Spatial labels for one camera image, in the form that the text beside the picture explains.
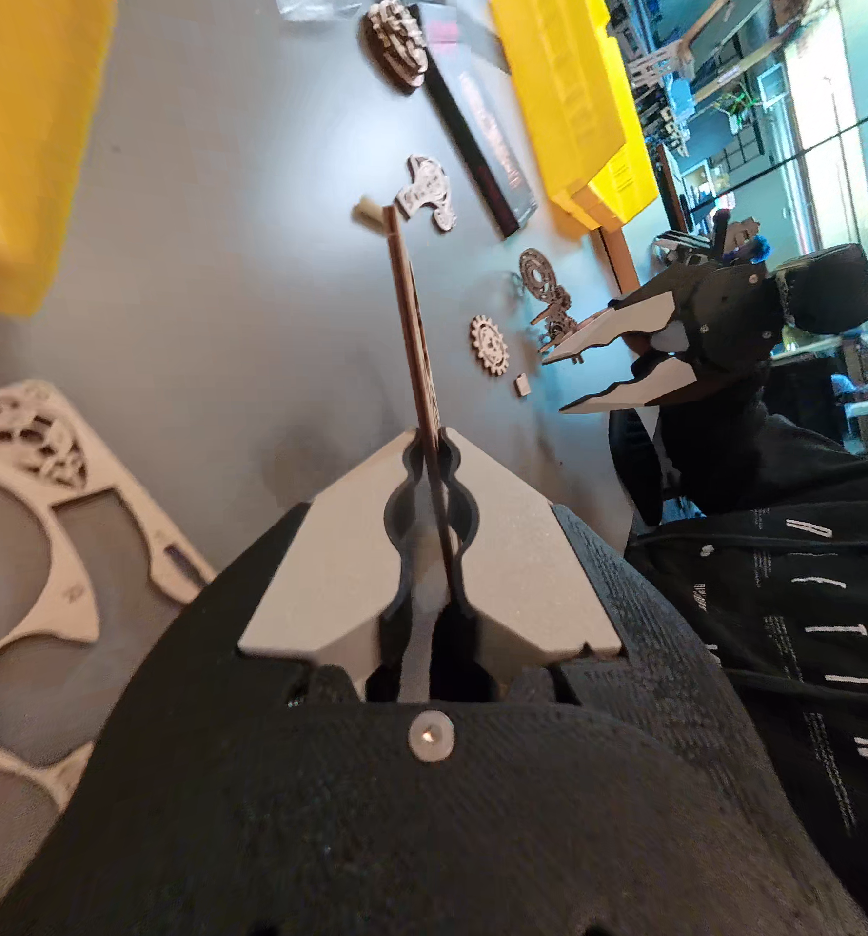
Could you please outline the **stacked wooden gear disc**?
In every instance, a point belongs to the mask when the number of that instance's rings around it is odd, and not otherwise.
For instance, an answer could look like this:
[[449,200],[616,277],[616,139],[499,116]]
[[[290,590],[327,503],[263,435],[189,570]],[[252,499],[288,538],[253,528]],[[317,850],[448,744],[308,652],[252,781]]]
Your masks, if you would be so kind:
[[417,18],[405,3],[380,1],[365,14],[370,50],[395,83],[407,93],[428,75],[428,45]]

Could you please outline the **yellow plastic bin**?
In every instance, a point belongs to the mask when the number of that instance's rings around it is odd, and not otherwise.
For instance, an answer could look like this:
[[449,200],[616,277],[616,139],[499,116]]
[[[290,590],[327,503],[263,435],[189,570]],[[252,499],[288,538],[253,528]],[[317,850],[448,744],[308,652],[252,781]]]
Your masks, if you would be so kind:
[[0,315],[35,315],[56,275],[114,1],[0,1]]
[[619,231],[659,195],[603,1],[493,1],[492,17],[548,198]]

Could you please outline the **person's dark sweater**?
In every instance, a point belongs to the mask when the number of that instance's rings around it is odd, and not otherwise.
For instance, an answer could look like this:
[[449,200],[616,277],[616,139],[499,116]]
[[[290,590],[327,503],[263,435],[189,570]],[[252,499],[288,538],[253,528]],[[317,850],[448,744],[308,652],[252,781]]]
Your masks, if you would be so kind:
[[701,511],[627,558],[719,659],[793,810],[868,916],[868,456],[851,457],[800,502]]

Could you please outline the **person's right forearm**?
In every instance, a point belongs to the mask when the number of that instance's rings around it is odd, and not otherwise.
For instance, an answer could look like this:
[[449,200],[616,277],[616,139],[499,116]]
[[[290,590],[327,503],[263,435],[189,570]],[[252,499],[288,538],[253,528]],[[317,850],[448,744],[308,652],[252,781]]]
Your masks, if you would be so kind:
[[846,467],[851,454],[811,430],[770,414],[768,368],[738,380],[709,380],[661,406],[666,455],[682,494],[708,516],[802,498]]

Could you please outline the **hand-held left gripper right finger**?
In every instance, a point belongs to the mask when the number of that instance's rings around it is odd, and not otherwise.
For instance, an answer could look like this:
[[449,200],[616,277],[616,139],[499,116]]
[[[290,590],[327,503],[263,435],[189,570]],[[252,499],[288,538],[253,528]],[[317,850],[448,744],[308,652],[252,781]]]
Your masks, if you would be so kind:
[[525,671],[623,644],[555,512],[455,429],[440,429],[452,597],[472,622],[473,661],[504,695]]

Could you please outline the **wooden gear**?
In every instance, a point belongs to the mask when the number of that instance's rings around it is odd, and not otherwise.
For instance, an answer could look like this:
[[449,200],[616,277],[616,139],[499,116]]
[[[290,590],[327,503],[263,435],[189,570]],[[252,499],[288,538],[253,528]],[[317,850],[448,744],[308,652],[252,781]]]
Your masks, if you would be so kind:
[[491,376],[501,377],[509,367],[508,345],[492,318],[478,314],[471,321],[472,349],[483,369]]

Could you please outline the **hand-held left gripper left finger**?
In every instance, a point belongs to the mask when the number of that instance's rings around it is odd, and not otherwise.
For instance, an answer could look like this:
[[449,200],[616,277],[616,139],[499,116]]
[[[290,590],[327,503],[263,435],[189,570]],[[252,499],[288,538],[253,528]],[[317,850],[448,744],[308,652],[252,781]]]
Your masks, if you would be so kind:
[[306,504],[237,648],[335,666],[358,696],[397,682],[412,629],[419,432],[407,430]]

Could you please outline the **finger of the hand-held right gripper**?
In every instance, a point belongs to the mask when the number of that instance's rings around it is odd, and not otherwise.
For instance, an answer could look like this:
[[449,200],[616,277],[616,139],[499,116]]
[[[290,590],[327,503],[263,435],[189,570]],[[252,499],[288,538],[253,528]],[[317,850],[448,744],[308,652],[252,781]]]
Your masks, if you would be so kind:
[[605,347],[627,334],[652,335],[664,330],[675,312],[674,295],[665,291],[618,308],[608,307],[557,341],[545,354],[544,364],[581,357],[593,347]]
[[660,357],[641,377],[617,382],[606,391],[562,406],[562,415],[593,415],[646,407],[662,397],[696,383],[697,374],[678,357]]

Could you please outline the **grey desk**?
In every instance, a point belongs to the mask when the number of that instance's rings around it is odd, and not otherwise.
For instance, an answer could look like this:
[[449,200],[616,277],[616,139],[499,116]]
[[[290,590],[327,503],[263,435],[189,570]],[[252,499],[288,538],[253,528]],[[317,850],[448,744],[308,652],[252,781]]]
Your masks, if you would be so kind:
[[[216,569],[281,514],[415,425],[388,253],[352,217],[384,203],[410,154],[439,159],[458,223],[408,222],[444,422],[622,550],[632,509],[600,415],[557,409],[628,375],[611,346],[538,368],[526,296],[535,247],[579,315],[616,292],[597,234],[549,202],[484,2],[478,76],[538,198],[498,234],[426,92],[402,96],[358,20],[294,23],[275,2],[120,2],[59,274],[29,320],[0,318],[0,387],[57,386]],[[509,350],[501,377],[476,315]],[[513,379],[528,375],[519,399]]]

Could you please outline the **ornate wooden paddle piece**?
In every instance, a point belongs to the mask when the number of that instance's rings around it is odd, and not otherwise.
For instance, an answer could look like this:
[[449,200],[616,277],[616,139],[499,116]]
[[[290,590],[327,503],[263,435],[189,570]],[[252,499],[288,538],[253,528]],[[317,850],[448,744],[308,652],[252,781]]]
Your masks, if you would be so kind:
[[432,222],[441,232],[453,230],[456,213],[451,185],[440,162],[427,156],[410,155],[407,165],[412,181],[396,193],[395,205],[407,219],[414,217],[419,209],[429,207],[432,209]]

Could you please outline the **black puzzle box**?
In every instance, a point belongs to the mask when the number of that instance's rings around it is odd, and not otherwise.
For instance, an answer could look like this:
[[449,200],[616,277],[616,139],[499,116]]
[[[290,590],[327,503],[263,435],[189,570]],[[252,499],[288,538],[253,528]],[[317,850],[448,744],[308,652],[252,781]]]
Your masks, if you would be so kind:
[[479,80],[472,30],[455,6],[418,2],[410,12],[427,44],[428,93],[498,232],[508,239],[526,225],[537,202],[493,98]]

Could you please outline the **wooden sheet with large cutouts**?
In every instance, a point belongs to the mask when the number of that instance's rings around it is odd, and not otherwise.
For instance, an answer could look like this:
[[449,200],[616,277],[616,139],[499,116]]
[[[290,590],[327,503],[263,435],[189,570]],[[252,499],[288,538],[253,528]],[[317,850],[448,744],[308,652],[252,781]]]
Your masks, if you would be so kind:
[[[193,602],[216,572],[147,489],[53,385],[28,380],[0,388],[0,488],[30,511],[49,547],[49,568],[31,609],[0,650],[29,637],[93,644],[100,613],[84,563],[59,525],[58,507],[92,495],[117,495],[147,547],[148,579],[181,605]],[[55,766],[32,766],[0,745],[0,773],[30,781],[63,812],[87,766],[93,742]]]

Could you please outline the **wooden gear assembly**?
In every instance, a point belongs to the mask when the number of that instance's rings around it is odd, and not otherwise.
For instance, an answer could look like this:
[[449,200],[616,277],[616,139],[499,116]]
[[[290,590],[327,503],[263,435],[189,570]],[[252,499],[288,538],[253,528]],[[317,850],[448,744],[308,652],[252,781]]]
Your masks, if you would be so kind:
[[578,329],[578,322],[570,315],[572,297],[558,282],[548,258],[535,248],[522,251],[519,275],[525,291],[542,306],[532,319],[531,327],[544,330],[538,353],[545,356]]

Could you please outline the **small clear plastic bag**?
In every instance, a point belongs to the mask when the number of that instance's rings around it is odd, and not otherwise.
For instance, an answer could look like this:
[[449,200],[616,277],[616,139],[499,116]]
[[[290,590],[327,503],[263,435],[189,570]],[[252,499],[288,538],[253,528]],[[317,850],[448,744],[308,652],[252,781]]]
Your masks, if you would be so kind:
[[279,15],[288,22],[326,23],[361,15],[363,1],[276,1]]

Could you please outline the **wooden sheet with gears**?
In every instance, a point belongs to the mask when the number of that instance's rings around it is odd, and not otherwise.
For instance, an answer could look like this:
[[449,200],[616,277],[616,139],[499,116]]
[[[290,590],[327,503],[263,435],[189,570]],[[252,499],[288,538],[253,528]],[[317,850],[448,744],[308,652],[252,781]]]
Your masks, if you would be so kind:
[[454,543],[448,522],[447,494],[440,473],[440,415],[416,293],[414,270],[403,238],[399,210],[396,205],[383,206],[381,218],[389,250],[397,308],[412,381],[418,431],[428,474],[449,601],[456,602]]

